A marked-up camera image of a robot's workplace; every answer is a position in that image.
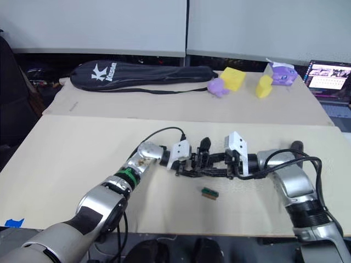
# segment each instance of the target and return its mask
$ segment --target logo on bag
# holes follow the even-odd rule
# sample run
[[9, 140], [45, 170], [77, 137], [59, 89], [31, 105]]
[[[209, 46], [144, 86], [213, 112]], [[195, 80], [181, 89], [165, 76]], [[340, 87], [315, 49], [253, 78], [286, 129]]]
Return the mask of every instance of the logo on bag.
[[116, 67], [117, 67], [117, 63], [112, 63], [109, 74], [107, 74], [107, 67], [105, 67], [104, 70], [99, 71], [98, 64], [96, 64], [95, 68], [93, 69], [93, 72], [95, 74], [92, 74], [92, 79], [96, 79], [100, 81], [103, 81], [104, 79], [106, 79], [107, 81], [112, 81], [112, 78], [114, 77], [114, 74], [115, 74]]

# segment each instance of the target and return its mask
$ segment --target beige paper sheet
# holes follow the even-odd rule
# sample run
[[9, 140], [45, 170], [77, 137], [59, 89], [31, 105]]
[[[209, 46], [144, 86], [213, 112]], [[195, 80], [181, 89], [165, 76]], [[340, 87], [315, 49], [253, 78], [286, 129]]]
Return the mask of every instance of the beige paper sheet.
[[[351, 147], [336, 127], [195, 123], [137, 119], [43, 116], [0, 174], [0, 225], [24, 218], [23, 227], [46, 228], [73, 217], [81, 197], [112, 175], [153, 131], [176, 125], [193, 149], [209, 136], [211, 151], [223, 151], [224, 137], [238, 131], [256, 153], [302, 140], [305, 152], [323, 161], [326, 204], [351, 234]], [[155, 136], [171, 147], [178, 131]], [[305, 164], [314, 180], [314, 170]], [[216, 201], [201, 196], [209, 187]], [[153, 167], [133, 192], [127, 208], [131, 232], [291, 236], [292, 224], [269, 179], [191, 179]]]
[[[262, 73], [247, 72], [236, 92], [217, 98], [208, 92], [172, 95], [97, 93], [75, 88], [68, 80], [45, 115], [161, 119], [166, 121], [274, 123], [334, 126], [300, 76], [291, 87], [273, 86], [269, 96], [256, 97]], [[147, 85], [153, 90], [191, 90], [207, 82]]]

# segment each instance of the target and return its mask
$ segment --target purple plush toy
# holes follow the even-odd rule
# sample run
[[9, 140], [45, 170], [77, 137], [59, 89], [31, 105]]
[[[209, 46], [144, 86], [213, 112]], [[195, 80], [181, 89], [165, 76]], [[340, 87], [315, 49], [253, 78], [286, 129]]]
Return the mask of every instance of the purple plush toy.
[[224, 88], [224, 80], [222, 80], [221, 78], [214, 78], [213, 80], [209, 81], [207, 85], [207, 90], [208, 92], [216, 95], [219, 98], [229, 93], [229, 89]]

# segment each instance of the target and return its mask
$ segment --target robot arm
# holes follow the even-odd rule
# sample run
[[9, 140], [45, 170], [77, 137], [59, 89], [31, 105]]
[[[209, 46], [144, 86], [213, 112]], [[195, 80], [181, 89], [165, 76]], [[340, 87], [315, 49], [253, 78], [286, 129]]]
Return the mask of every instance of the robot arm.
[[[276, 150], [263, 151], [257, 153], [257, 161], [260, 170], [264, 170], [266, 159]], [[288, 162], [295, 159], [290, 152], [279, 153], [269, 160], [268, 166]], [[280, 199], [288, 212], [293, 224], [295, 236], [302, 244], [311, 244], [319, 241], [330, 241], [333, 245], [328, 245], [329, 252], [326, 253], [326, 245], [320, 249], [308, 249], [303, 247], [305, 254], [313, 254], [313, 262], [318, 257], [324, 257], [318, 262], [351, 262], [350, 253], [345, 245], [335, 222], [326, 213], [324, 207], [318, 200], [316, 190], [309, 180], [302, 167], [293, 164], [289, 167], [279, 169], [270, 173], [271, 178], [280, 196]]]
[[74, 218], [40, 232], [21, 248], [1, 258], [0, 262], [79, 262], [100, 235], [117, 227], [131, 192], [149, 166], [159, 162], [162, 155], [162, 147], [150, 142], [140, 144], [137, 152], [116, 174], [106, 178], [81, 199]]
[[[333, 257], [332, 261], [325, 262], [351, 262], [342, 235], [321, 205], [301, 164], [289, 165], [267, 175], [265, 163], [275, 150], [248, 155], [246, 142], [238, 133], [232, 133], [225, 139], [224, 153], [210, 154], [210, 147], [209, 138], [201, 141], [196, 153], [191, 153], [189, 142], [183, 139], [174, 144], [170, 151], [150, 142], [140, 144], [136, 153], [115, 175], [106, 178], [82, 198], [74, 218], [42, 231], [21, 248], [0, 259], [0, 262], [79, 262], [100, 235], [117, 227], [126, 210], [129, 195], [155, 162], [168, 170], [175, 170], [177, 175], [189, 177], [205, 175], [230, 179], [238, 177], [242, 180], [271, 178], [290, 215], [298, 240], [302, 243], [330, 241], [333, 244]], [[267, 167], [272, 168], [294, 159], [295, 156], [290, 152], [279, 153], [268, 160]], [[192, 170], [186, 169], [188, 160], [191, 161]], [[213, 164], [217, 162], [224, 162], [227, 168], [215, 168]], [[313, 248], [313, 251], [313, 257], [321, 257], [321, 252], [327, 249], [323, 245], [317, 247], [317, 251]]]

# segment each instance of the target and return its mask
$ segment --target black chair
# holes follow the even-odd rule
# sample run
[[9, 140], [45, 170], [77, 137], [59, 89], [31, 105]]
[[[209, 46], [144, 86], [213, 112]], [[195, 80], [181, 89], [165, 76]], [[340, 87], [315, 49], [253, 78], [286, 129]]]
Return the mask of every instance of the black chair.
[[0, 37], [0, 171], [38, 121], [14, 54]]

